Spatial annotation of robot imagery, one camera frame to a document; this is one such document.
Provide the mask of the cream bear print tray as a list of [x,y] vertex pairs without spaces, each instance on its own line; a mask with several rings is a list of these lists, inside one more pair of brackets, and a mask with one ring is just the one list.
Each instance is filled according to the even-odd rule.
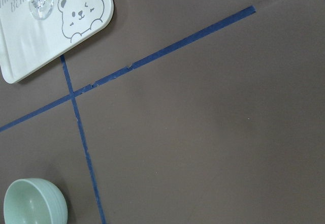
[[110,22],[113,0],[47,0],[36,19],[27,0],[1,0],[1,74],[17,83],[97,33]]

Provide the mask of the green ceramic bowl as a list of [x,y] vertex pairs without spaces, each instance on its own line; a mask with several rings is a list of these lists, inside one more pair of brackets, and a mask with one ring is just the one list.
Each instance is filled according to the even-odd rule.
[[41,178],[18,179],[4,197],[5,223],[67,223],[68,207],[59,188]]

